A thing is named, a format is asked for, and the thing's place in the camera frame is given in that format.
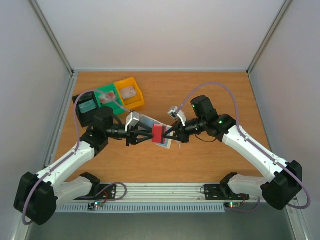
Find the beige card holder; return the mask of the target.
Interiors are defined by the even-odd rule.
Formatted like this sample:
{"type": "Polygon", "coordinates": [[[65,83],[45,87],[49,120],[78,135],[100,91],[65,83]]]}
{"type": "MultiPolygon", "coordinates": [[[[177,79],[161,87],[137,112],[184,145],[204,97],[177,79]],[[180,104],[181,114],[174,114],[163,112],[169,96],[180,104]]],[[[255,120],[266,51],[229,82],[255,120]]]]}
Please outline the beige card holder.
{"type": "Polygon", "coordinates": [[[171,148],[172,139],[164,138],[163,134],[168,131],[171,126],[163,124],[149,116],[144,114],[140,114],[140,120],[142,124],[150,127],[152,130],[152,139],[151,141],[159,147],[163,147],[166,149],[171,148]]]}

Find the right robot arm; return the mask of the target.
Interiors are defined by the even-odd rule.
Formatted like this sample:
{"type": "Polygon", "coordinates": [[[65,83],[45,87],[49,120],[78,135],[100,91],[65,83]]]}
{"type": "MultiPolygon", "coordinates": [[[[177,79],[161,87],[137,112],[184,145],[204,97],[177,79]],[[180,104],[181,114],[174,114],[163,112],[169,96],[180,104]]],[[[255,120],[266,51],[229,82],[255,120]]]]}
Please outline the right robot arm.
{"type": "Polygon", "coordinates": [[[219,115],[207,96],[192,99],[191,105],[196,115],[191,120],[187,120],[178,107],[171,107],[168,114],[176,121],[162,134],[164,138],[188,143],[191,135],[205,132],[238,152],[262,175],[229,173],[219,183],[225,199],[236,194],[252,195],[263,198],[274,209],[282,210],[302,190],[303,171],[297,161],[288,162],[274,155],[238,126],[230,115],[219,115]]]}

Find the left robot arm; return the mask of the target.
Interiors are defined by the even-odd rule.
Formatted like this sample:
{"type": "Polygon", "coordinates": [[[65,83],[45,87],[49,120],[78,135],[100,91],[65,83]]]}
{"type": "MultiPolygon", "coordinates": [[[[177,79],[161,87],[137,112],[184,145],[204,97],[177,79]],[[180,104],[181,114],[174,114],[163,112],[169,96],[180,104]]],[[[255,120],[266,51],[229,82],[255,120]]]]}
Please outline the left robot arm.
{"type": "Polygon", "coordinates": [[[130,146],[152,137],[152,128],[140,121],[139,113],[131,111],[123,124],[112,108],[97,109],[91,125],[78,136],[69,152],[38,173],[27,172],[20,178],[13,206],[22,214],[22,223],[42,225],[53,216],[58,205],[77,198],[96,199],[101,193],[99,184],[85,176],[70,183],[65,180],[95,158],[110,138],[125,139],[130,146]]]}

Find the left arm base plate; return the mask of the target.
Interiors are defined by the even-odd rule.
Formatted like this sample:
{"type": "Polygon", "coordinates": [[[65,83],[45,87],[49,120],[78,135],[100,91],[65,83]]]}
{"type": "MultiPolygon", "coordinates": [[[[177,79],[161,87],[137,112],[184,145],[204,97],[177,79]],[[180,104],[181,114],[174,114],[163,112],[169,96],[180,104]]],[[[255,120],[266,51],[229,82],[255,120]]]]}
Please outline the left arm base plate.
{"type": "Polygon", "coordinates": [[[108,187],[108,184],[94,185],[87,195],[76,198],[75,200],[114,200],[116,198],[117,185],[113,184],[108,187]]]}

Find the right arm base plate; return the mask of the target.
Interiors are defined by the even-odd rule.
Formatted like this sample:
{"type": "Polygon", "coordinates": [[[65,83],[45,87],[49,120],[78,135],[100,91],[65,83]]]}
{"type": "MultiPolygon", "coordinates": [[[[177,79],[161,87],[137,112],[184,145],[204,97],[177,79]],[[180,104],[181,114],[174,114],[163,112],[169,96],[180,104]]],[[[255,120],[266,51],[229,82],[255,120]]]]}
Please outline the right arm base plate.
{"type": "Polygon", "coordinates": [[[235,194],[231,192],[225,195],[220,189],[220,184],[204,184],[200,188],[200,192],[204,194],[207,201],[247,201],[250,199],[248,194],[235,194]]]}

